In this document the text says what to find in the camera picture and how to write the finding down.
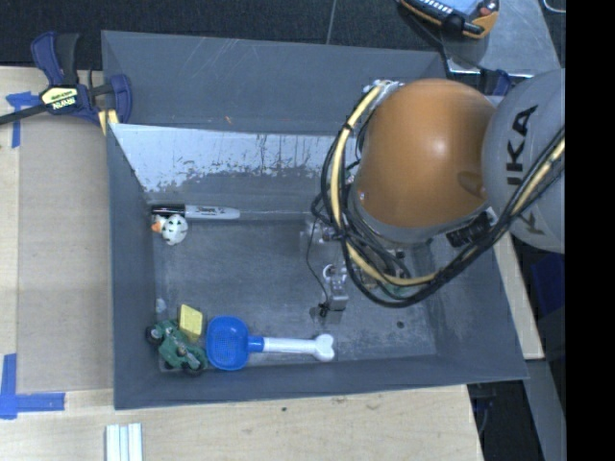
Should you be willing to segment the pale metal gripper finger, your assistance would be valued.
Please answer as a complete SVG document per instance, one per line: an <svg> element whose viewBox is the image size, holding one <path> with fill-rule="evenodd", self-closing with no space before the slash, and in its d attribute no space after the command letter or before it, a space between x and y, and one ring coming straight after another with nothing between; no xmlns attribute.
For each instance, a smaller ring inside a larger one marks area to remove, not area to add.
<svg viewBox="0 0 615 461"><path fill-rule="evenodd" d="M323 269L322 275L325 283L324 301L314 308L314 316L322 326L337 325L349 302L347 269L345 266L329 264Z"/></svg>
<svg viewBox="0 0 615 461"><path fill-rule="evenodd" d="M333 236L332 227L312 216L307 216L300 230L300 249L304 252L308 250L323 252L332 247Z"/></svg>

